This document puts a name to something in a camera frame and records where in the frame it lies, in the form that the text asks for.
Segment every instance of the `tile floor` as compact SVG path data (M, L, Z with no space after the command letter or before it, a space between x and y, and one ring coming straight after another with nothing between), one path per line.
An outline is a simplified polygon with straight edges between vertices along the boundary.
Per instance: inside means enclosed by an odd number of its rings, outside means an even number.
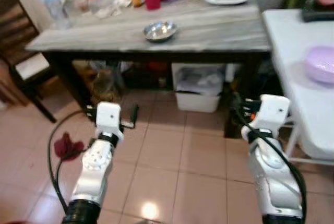
M134 102L140 105L137 128L125 132L116 150L99 224L135 224L142 218L170 224L261 223L246 166L248 146L222 137L224 112L182 112L168 93L134 91L123 99L124 118ZM56 117L75 109L78 105L70 102ZM52 128L31 105L0 112L0 223L61 223L62 209L46 167ZM87 144L93 130L78 115L57 137L69 131L75 141ZM334 169L301 169L308 186L307 223L333 224ZM80 159L61 170L60 187L67 200L79 172Z

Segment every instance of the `wooden chair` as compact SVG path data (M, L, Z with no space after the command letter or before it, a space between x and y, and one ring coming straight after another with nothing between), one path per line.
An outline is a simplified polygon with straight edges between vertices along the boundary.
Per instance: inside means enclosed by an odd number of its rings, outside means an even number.
M41 103L37 89L54 73L41 53L25 50L38 34L20 0L0 0L0 59L8 65L15 85L54 123L56 119Z

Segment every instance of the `table leg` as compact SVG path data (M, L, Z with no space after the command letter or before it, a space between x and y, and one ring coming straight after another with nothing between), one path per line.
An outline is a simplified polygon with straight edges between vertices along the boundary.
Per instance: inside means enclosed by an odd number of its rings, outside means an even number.
M70 53L43 53L56 75L72 94L82 109L86 109L91 102L91 93L84 81L73 67L70 57L65 55Z
M254 54L247 57L243 63L241 78L237 87L237 91L242 97L251 98L255 96L252 91L252 85L256 80L260 64L266 56L268 56L268 53ZM225 122L225 138L237 138L240 135L239 129L239 126L233 122L233 110L230 110Z

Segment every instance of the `white storage box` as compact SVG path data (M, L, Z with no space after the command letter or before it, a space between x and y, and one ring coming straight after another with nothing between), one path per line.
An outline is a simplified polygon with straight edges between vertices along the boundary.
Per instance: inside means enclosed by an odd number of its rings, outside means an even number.
M220 96L204 96L193 93L176 92L177 106L183 111L213 113L217 110Z

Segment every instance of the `stainless steel bowl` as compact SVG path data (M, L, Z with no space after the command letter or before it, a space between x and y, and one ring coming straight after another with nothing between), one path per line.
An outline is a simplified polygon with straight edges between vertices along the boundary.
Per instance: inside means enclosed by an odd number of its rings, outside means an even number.
M172 22L152 23L144 28L147 40L161 42L170 39L177 31L176 24Z

